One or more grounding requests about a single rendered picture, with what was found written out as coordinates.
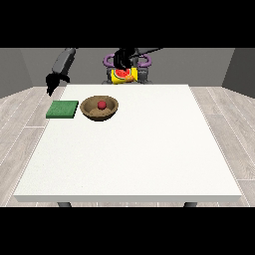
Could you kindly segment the yellow cup with melon print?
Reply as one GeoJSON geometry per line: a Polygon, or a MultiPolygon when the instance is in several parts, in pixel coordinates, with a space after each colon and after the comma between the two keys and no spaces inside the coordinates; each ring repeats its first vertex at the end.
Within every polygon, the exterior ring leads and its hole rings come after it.
{"type": "Polygon", "coordinates": [[[113,84],[131,83],[137,80],[137,68],[126,70],[114,69],[111,76],[113,84]]]}

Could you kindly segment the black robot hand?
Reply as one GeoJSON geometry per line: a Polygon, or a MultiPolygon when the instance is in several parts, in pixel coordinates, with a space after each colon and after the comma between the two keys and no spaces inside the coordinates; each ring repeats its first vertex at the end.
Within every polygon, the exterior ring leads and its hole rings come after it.
{"type": "Polygon", "coordinates": [[[114,66],[119,70],[130,69],[130,58],[134,54],[135,48],[119,48],[114,55],[114,66]]]}
{"type": "Polygon", "coordinates": [[[47,94],[51,96],[55,89],[60,85],[60,82],[69,82],[70,78],[68,76],[62,75],[62,74],[57,74],[57,73],[52,73],[49,74],[46,77],[46,84],[47,84],[47,94]]]}

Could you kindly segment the green square pad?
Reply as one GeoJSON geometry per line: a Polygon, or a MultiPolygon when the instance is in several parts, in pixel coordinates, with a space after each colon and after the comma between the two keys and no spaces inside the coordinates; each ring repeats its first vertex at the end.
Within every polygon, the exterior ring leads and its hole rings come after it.
{"type": "Polygon", "coordinates": [[[53,101],[46,113],[47,119],[72,119],[75,116],[78,101],[53,101]]]}

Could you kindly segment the brown wooden bowl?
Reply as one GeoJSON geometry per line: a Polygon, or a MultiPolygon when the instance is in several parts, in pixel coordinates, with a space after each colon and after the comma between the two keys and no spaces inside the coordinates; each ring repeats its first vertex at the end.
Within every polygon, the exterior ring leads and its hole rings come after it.
{"type": "Polygon", "coordinates": [[[119,102],[110,96],[92,96],[86,98],[80,105],[80,110],[89,120],[103,122],[110,119],[118,110],[119,102]],[[106,107],[101,110],[99,102],[105,102],[106,107]]]}

